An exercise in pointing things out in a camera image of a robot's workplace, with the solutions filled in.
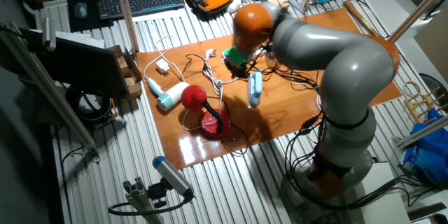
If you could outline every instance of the black keyboard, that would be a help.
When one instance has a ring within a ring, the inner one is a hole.
[[[183,4],[183,0],[129,0],[133,16],[168,11],[183,7]],[[123,18],[120,0],[101,0],[97,2],[97,7],[100,20]]]

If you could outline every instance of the wooden table top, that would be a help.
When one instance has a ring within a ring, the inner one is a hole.
[[[357,26],[343,8],[310,15],[303,20],[322,27],[359,33]],[[211,58],[208,65],[212,67],[215,77],[222,81],[230,81],[230,72],[221,62],[221,53],[231,45],[232,36],[224,36],[172,48],[165,54],[165,57],[175,62],[182,71],[189,62],[189,59],[186,58],[187,54],[195,53],[204,57],[205,52],[213,48],[216,50],[217,57]],[[159,56],[158,52],[138,53],[137,62],[141,71],[157,56]],[[216,97],[210,80],[202,74],[203,61],[192,57],[191,63],[184,72],[185,80],[189,84],[201,85],[209,97]],[[264,58],[257,63],[257,67],[260,69],[264,69],[266,66]],[[307,71],[305,73],[315,78],[317,72]],[[156,65],[152,64],[148,67],[146,75],[151,77],[164,91],[179,82],[179,73],[172,66],[168,74],[162,75],[156,71]],[[147,84],[144,85],[164,155],[175,168],[182,169],[229,153],[220,141],[205,139],[199,129],[191,132],[185,131],[182,128],[182,119],[186,110],[182,104],[175,105],[169,111],[162,111],[157,106],[155,95],[149,90]],[[319,113],[315,91],[303,90],[300,85],[295,85],[292,88],[290,81],[276,74],[272,75],[269,81],[263,82],[261,103],[258,108],[249,107],[247,89],[245,80],[237,80],[224,85],[224,100],[227,102],[232,122],[244,130],[250,146],[297,131],[305,120]],[[378,94],[370,105],[377,105],[400,96],[400,91],[392,83]],[[209,103],[212,107],[218,108],[219,100],[209,98]],[[199,126],[202,116],[203,112],[189,112],[185,119],[185,126],[188,128]],[[247,145],[243,133],[234,127],[224,142],[234,151],[243,149]]]

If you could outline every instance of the blue plastic bag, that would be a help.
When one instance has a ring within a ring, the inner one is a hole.
[[[428,118],[436,118],[433,123],[442,118],[432,108]],[[428,123],[417,123],[412,129],[412,134],[422,130]],[[400,167],[413,175],[424,176],[441,189],[448,188],[448,131],[438,131],[425,136],[408,146],[400,158]]]

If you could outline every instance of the red object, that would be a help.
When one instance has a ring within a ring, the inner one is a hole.
[[[207,93],[198,85],[189,85],[182,92],[181,102],[189,111],[200,111],[207,102]]]
[[[204,134],[204,136],[210,138],[210,139],[222,139],[223,137],[227,136],[230,131],[230,127],[232,126],[232,122],[230,122],[229,115],[221,109],[220,113],[221,117],[223,118],[223,129],[221,130],[221,133],[216,132],[216,128],[218,126],[218,122],[216,121],[216,118],[214,118],[210,112],[205,112],[204,117],[202,118],[201,125],[205,125],[207,123],[211,123],[209,125],[202,126],[201,131]]]

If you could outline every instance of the computer screen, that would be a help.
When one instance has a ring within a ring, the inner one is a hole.
[[[20,32],[27,39],[42,43],[40,33],[27,29]],[[55,51],[36,55],[54,81],[75,85],[85,93],[105,98],[130,97],[118,60],[110,50],[56,38]]]

